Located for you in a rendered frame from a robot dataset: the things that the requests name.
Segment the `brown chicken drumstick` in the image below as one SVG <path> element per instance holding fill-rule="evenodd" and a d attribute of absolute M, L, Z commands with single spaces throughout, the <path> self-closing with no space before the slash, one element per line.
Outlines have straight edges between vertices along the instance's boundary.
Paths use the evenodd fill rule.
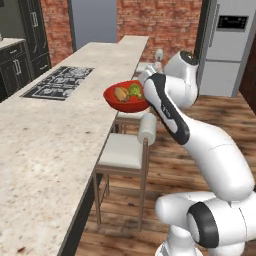
<path fill-rule="evenodd" d="M 114 95 L 120 102 L 127 102 L 129 100 L 129 91 L 124 87 L 116 87 Z"/>

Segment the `dark base cupboard run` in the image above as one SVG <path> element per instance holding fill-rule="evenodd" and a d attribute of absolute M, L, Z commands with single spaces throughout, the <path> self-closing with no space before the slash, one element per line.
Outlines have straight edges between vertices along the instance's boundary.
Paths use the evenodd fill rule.
<path fill-rule="evenodd" d="M 0 103 L 32 79 L 26 41 L 15 38 L 0 41 Z"/>

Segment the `dark tall cupboard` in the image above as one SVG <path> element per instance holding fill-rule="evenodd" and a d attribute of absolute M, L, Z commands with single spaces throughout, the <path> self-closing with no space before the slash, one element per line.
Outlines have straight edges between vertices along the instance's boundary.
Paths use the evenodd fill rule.
<path fill-rule="evenodd" d="M 51 68 L 40 0 L 18 0 L 34 77 Z"/>

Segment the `white cushioned wooden stool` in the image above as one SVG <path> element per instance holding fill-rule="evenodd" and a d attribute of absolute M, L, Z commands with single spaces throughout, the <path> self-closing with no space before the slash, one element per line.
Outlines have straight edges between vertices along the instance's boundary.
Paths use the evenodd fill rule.
<path fill-rule="evenodd" d="M 146 113 L 140 119 L 137 135 L 110 133 L 94 168 L 93 183 L 97 224 L 101 224 L 100 206 L 109 194 L 109 175 L 140 178 L 138 230 L 142 228 L 149 149 L 156 139 L 156 117 Z"/>
<path fill-rule="evenodd" d="M 113 123 L 113 132 L 126 133 L 126 128 L 128 125 L 139 125 L 142 116 L 149 112 L 150 108 L 134 113 L 118 112 Z"/>
<path fill-rule="evenodd" d="M 163 72 L 162 60 L 164 57 L 164 52 L 161 48 L 156 50 L 155 61 L 153 63 L 140 62 L 136 68 L 137 73 L 142 73 L 146 68 L 152 67 L 156 72 Z"/>

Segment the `red bowl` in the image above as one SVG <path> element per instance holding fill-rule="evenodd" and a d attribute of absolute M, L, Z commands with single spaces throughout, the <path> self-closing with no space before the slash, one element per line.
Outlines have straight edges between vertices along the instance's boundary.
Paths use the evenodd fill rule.
<path fill-rule="evenodd" d="M 129 81 L 124 81 L 124 82 L 119 82 L 117 84 L 110 86 L 109 88 L 107 88 L 104 91 L 103 96 L 104 96 L 105 100 L 108 102 L 108 104 L 112 108 L 114 108 L 118 111 L 126 112 L 126 113 L 134 113 L 134 112 L 143 111 L 149 107 L 149 104 L 146 101 L 146 99 L 144 98 L 144 95 L 143 95 L 142 99 L 139 99 L 137 96 L 129 95 L 129 100 L 127 102 L 120 102 L 114 95 L 114 90 L 116 87 L 124 87 L 128 90 L 132 84 L 138 84 L 141 88 L 141 92 L 143 95 L 143 88 L 142 88 L 141 83 L 138 80 L 129 80 Z"/>

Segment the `silver fridge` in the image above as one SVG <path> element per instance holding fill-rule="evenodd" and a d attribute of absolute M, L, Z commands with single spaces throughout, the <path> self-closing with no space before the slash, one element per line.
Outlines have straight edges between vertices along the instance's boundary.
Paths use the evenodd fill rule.
<path fill-rule="evenodd" d="M 256 0 L 202 0 L 194 49 L 200 95 L 237 95 L 255 34 Z"/>

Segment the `black hob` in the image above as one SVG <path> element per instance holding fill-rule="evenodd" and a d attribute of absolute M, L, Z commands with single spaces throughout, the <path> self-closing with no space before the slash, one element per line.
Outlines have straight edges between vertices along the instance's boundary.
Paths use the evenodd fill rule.
<path fill-rule="evenodd" d="M 26 93 L 25 98 L 65 101 L 93 68 L 60 66 Z"/>

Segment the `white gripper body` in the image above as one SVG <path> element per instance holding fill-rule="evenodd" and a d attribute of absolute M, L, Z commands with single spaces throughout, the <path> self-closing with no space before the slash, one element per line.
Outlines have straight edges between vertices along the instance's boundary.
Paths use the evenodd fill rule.
<path fill-rule="evenodd" d="M 156 72 L 157 69 L 153 65 L 147 65 L 145 70 L 139 75 L 138 80 L 141 84 L 144 84 L 145 81 Z"/>

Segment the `green broccoli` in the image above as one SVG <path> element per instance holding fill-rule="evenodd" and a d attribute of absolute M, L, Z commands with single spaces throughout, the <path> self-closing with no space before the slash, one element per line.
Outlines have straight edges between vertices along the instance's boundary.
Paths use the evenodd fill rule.
<path fill-rule="evenodd" d="M 129 95 L 130 96 L 137 96 L 139 99 L 143 98 L 142 92 L 141 92 L 141 88 L 138 84 L 132 84 L 129 89 Z"/>

